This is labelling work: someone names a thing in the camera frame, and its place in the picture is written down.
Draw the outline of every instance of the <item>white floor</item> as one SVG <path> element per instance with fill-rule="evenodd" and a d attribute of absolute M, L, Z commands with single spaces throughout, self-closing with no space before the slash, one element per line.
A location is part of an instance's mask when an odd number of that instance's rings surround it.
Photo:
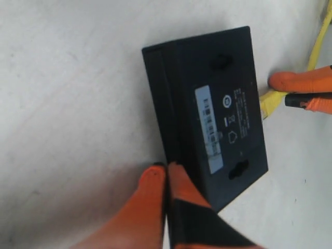
<path fill-rule="evenodd" d="M 264 92 L 304 69 L 324 2 L 0 0 L 0 248 L 76 243 L 164 159 L 142 47 L 249 25 Z M 220 215 L 269 248 L 330 248 L 331 126 L 282 105 L 269 173 Z"/>

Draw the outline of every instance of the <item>white surface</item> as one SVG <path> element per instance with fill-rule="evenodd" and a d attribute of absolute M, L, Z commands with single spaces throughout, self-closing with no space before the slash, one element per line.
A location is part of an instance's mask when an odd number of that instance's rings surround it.
<path fill-rule="evenodd" d="M 323 5 L 0 0 L 0 247 L 76 243 L 163 160 L 142 47 L 249 25 L 264 91 L 271 70 L 304 68 Z M 281 106 L 264 121 L 269 173 L 221 216 L 269 248 L 329 248 L 331 125 Z"/>

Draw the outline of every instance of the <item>black plastic casing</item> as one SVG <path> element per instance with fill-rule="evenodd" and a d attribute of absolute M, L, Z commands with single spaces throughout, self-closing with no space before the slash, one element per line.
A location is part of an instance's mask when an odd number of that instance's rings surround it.
<path fill-rule="evenodd" d="M 147 47 L 143 57 L 167 161 L 183 164 L 220 211 L 268 171 L 250 28 Z M 214 112 L 211 136 L 198 103 L 202 88 Z M 213 156 L 222 157 L 218 170 Z"/>

